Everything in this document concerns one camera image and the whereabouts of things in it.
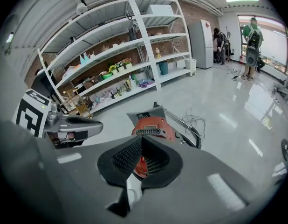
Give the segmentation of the white metal shelving unit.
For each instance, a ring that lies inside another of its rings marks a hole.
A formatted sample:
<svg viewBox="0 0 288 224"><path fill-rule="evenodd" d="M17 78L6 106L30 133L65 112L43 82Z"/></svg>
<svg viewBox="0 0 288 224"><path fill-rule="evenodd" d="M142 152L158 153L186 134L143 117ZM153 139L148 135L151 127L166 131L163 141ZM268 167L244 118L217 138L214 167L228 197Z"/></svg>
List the white metal shelving unit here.
<svg viewBox="0 0 288 224"><path fill-rule="evenodd" d="M147 14L149 5L170 5L171 16ZM84 99L93 99L90 114L120 100L154 88L161 90L166 81L191 76L191 50L176 47L189 39L188 31L174 31L175 23L185 25L178 0L115 0L69 20L56 34L38 49L42 67L60 102L66 100L63 91L76 88ZM156 48L160 50L157 58ZM90 59L80 64L80 55ZM132 67L103 80L99 74L109 67L131 58ZM161 75L159 63L168 62L168 74ZM126 91L125 80L131 74L137 88ZM140 88L142 79L153 84Z"/></svg>

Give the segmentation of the black monitor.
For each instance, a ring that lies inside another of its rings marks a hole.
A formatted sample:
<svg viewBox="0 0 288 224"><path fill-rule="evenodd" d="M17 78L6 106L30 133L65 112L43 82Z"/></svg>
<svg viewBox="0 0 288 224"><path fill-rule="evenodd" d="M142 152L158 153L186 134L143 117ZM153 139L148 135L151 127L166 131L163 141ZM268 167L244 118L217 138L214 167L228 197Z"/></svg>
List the black monitor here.
<svg viewBox="0 0 288 224"><path fill-rule="evenodd" d="M38 69L35 72L34 81L31 85L31 89L40 93L41 95L50 98L54 94L54 89L49 82L44 69Z"/></svg>

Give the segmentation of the white box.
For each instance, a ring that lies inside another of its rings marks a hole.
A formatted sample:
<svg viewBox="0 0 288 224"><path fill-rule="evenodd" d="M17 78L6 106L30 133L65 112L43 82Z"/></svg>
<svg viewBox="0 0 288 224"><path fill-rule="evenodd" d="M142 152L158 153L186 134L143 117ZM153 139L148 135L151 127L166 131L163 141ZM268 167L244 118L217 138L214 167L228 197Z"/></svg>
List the white box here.
<svg viewBox="0 0 288 224"><path fill-rule="evenodd" d="M149 5L146 13L160 16L174 15L174 12L170 5Z"/></svg>

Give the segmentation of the teal figure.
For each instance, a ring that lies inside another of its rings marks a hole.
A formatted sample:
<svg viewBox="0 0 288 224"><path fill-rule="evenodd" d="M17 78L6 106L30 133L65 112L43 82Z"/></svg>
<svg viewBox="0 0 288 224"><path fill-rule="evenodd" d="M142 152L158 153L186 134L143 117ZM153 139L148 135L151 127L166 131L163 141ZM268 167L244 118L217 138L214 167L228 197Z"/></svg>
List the teal figure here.
<svg viewBox="0 0 288 224"><path fill-rule="evenodd" d="M81 65L85 64L89 59L90 56L86 52L84 52L83 54L80 55L80 64Z"/></svg>

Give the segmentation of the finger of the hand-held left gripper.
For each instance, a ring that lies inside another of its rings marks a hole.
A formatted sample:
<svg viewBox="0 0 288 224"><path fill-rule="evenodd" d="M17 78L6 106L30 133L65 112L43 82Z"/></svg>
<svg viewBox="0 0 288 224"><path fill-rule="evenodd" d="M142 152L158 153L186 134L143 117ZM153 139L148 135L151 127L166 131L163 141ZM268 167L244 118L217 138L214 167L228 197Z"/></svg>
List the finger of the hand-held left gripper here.
<svg viewBox="0 0 288 224"><path fill-rule="evenodd" d="M86 140L99 134L103 130L103 123L83 116L63 116L61 133L73 133L75 141Z"/></svg>

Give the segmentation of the large window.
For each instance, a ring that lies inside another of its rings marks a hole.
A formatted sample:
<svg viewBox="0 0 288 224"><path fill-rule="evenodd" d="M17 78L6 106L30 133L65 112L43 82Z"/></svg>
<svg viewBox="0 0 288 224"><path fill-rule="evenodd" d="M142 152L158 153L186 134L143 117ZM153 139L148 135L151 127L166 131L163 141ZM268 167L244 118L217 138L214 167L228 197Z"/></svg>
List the large window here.
<svg viewBox="0 0 288 224"><path fill-rule="evenodd" d="M286 74L288 41L284 25L266 17L256 16L256 20L264 37L260 47L261 59L265 65Z"/></svg>

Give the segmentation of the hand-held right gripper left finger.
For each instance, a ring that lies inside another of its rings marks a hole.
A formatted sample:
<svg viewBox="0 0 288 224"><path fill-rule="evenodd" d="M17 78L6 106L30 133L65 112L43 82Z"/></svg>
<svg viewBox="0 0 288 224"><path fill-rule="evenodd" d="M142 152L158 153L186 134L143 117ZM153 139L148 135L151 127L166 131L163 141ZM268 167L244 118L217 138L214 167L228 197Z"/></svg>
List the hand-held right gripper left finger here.
<svg viewBox="0 0 288 224"><path fill-rule="evenodd" d="M36 138L10 121L0 122L0 171L27 217L48 224L143 224L129 220L129 204L104 209L57 160L47 139Z"/></svg>

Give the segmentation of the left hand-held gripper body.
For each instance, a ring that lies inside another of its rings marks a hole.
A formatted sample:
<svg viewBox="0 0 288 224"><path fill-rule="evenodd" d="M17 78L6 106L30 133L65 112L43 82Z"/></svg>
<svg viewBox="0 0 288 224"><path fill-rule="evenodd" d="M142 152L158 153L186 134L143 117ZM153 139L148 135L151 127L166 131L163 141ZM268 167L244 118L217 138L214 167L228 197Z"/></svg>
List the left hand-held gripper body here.
<svg viewBox="0 0 288 224"><path fill-rule="evenodd" d="M42 138L44 132L55 138L64 138L60 131L62 111L51 99L33 89L28 89L20 100L12 122L27 129L33 136Z"/></svg>

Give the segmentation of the red vacuum cleaner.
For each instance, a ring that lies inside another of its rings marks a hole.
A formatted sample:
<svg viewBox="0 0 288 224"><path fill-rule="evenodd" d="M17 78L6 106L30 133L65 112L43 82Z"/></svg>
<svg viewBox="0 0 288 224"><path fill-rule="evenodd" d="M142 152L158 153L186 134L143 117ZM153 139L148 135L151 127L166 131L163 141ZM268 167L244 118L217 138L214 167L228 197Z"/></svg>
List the red vacuum cleaner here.
<svg viewBox="0 0 288 224"><path fill-rule="evenodd" d="M166 118L158 116L140 118L131 134L152 135L172 141L175 144L191 144L191 141L187 141L184 135L180 134L167 123ZM160 165L152 164L152 161L147 161L147 159L149 158L141 156L133 170L133 175L139 180L146 179L149 176L148 168L152 168L152 171L158 171L160 169Z"/></svg>

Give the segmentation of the black folded floor tripod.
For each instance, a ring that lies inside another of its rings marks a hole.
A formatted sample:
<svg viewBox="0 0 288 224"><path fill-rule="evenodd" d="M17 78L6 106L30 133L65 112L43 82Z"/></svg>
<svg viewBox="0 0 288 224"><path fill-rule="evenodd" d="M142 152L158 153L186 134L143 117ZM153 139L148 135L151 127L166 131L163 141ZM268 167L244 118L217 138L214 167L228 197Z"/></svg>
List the black folded floor tripod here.
<svg viewBox="0 0 288 224"><path fill-rule="evenodd" d="M285 101L288 101L288 81L277 84L274 83L273 94L278 93Z"/></svg>

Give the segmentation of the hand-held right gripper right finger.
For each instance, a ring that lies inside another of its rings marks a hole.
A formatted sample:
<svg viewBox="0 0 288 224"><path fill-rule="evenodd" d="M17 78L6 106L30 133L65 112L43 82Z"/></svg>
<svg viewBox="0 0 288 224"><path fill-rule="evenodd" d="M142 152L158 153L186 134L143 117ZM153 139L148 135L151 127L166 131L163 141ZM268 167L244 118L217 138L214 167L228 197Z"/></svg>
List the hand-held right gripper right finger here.
<svg viewBox="0 0 288 224"><path fill-rule="evenodd" d="M143 195L128 215L131 224L251 224L271 200L212 154L145 136L146 154L167 165L142 182Z"/></svg>

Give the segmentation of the grey round carried device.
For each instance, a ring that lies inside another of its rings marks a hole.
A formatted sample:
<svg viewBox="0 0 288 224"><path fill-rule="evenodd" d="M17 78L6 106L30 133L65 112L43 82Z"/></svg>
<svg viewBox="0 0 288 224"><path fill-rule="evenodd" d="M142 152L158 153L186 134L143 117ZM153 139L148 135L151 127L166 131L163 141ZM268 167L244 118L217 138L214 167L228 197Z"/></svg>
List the grey round carried device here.
<svg viewBox="0 0 288 224"><path fill-rule="evenodd" d="M247 42L246 49L246 64L250 67L254 67L258 61L258 49L259 49L260 35L254 31Z"/></svg>

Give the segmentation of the metal vacuum wand with nozzle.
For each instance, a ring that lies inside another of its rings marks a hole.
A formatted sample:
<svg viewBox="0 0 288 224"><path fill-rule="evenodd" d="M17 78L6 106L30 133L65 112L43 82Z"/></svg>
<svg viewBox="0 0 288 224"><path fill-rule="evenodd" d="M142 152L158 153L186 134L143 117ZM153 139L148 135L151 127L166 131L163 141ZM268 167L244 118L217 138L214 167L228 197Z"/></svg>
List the metal vacuum wand with nozzle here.
<svg viewBox="0 0 288 224"><path fill-rule="evenodd" d="M168 111L167 109L163 108L162 106L158 105L157 102L155 101L153 103L153 108L161 108L158 113L160 114L161 117L166 118L166 115L169 115L171 118L173 118L176 122L178 122L180 125L186 128L188 131L195 131L195 128L193 128L191 125L187 124L185 121Z"/></svg>

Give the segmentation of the grey refrigerator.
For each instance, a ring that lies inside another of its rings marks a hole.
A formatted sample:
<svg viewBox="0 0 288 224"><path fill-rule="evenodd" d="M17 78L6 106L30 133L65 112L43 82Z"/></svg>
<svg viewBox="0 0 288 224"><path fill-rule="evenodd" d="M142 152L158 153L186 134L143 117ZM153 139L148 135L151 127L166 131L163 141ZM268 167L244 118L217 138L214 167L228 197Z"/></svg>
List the grey refrigerator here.
<svg viewBox="0 0 288 224"><path fill-rule="evenodd" d="M199 20L187 26L191 41L192 57L196 67L208 69L213 66L213 35L210 23Z"/></svg>

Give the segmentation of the purple bag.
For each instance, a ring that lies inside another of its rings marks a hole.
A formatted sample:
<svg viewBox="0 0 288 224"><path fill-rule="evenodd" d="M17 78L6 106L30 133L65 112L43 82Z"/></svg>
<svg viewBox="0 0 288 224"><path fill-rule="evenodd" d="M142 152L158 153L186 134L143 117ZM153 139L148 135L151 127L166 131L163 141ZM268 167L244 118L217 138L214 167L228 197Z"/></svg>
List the purple bag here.
<svg viewBox="0 0 288 224"><path fill-rule="evenodd" d="M142 79L138 82L138 86L140 88L146 88L147 86L153 84L154 81L152 79L146 78L146 79Z"/></svg>

